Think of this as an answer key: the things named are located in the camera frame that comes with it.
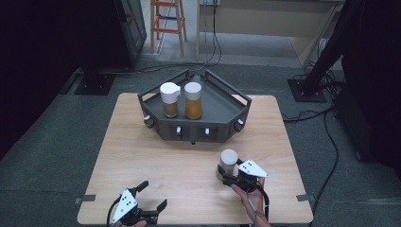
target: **person's hand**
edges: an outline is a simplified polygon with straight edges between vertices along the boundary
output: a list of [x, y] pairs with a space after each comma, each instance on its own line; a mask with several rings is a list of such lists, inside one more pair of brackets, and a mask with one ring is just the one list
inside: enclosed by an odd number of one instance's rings
[[[263, 187], [265, 178], [259, 178], [259, 183]], [[248, 217], [253, 221], [256, 227], [270, 226], [268, 219], [264, 216], [263, 195], [259, 190], [256, 189], [251, 193], [247, 193], [235, 184], [232, 184], [231, 188], [233, 188], [236, 194], [241, 198], [242, 205], [245, 207]], [[253, 210], [249, 200], [253, 202], [257, 212]]]

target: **cup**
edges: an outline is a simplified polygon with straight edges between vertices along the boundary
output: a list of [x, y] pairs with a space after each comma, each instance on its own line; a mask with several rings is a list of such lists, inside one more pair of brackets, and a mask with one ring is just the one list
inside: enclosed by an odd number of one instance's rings
[[201, 85], [197, 82], [188, 82], [185, 87], [185, 115], [189, 119], [198, 119], [203, 112], [201, 107]]
[[[236, 161], [238, 160], [238, 154], [233, 149], [225, 149], [220, 155], [220, 166], [224, 169], [225, 173], [228, 175], [234, 175], [234, 167]], [[221, 175], [216, 170], [218, 178], [222, 180]]]

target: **gray tray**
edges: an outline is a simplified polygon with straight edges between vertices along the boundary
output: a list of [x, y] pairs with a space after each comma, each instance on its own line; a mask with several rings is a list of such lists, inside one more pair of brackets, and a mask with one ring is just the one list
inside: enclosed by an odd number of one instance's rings
[[[186, 83], [196, 81], [201, 84], [202, 116], [193, 120], [185, 116], [185, 94], [183, 87]], [[179, 96], [179, 114], [166, 117], [160, 95], [160, 86], [165, 82], [174, 82], [182, 87]], [[184, 70], [154, 88], [138, 94], [145, 124], [154, 128], [165, 140], [183, 140], [196, 142], [225, 142], [234, 133], [240, 132], [245, 126], [252, 100], [236, 88], [228, 84], [211, 71], [204, 75], [190, 75]]]

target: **gray carpet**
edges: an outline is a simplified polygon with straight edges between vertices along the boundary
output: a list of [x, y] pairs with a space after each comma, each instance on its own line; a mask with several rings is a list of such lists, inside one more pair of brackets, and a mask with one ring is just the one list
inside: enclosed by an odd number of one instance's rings
[[[160, 63], [140, 60], [136, 68]], [[326, 103], [294, 102], [287, 79], [303, 69], [228, 64], [209, 69], [245, 94], [275, 96], [287, 116], [331, 105], [328, 93]], [[0, 226], [79, 226], [74, 200], [85, 193], [118, 95], [146, 91], [175, 73], [118, 75], [108, 96], [75, 96], [76, 81], [68, 94], [58, 95], [0, 163]], [[340, 158], [313, 226], [401, 226], [401, 183], [393, 170], [358, 162], [333, 112], [326, 122]], [[306, 192], [316, 195], [336, 157], [323, 116], [286, 128]]]

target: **wooden table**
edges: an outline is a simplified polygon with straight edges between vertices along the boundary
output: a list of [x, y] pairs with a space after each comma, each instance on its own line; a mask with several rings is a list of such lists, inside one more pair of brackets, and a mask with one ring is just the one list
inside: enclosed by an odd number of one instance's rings
[[[200, 32], [213, 32], [213, 7], [197, 4], [197, 60]], [[229, 0], [216, 10], [216, 33], [291, 37], [302, 66], [306, 66], [323, 37], [330, 37], [333, 18], [344, 0]]]
[[250, 223], [239, 196], [216, 176], [219, 155], [227, 148], [269, 172], [265, 190], [270, 196], [271, 223], [310, 222], [309, 202], [296, 198], [305, 189], [277, 101], [273, 96], [250, 98], [253, 103], [240, 133], [226, 143], [191, 145], [162, 140], [145, 126], [137, 94], [120, 95], [86, 190], [96, 199], [82, 203], [78, 222], [104, 224], [124, 188], [149, 181], [136, 199], [144, 210], [154, 210], [167, 199], [160, 224]]

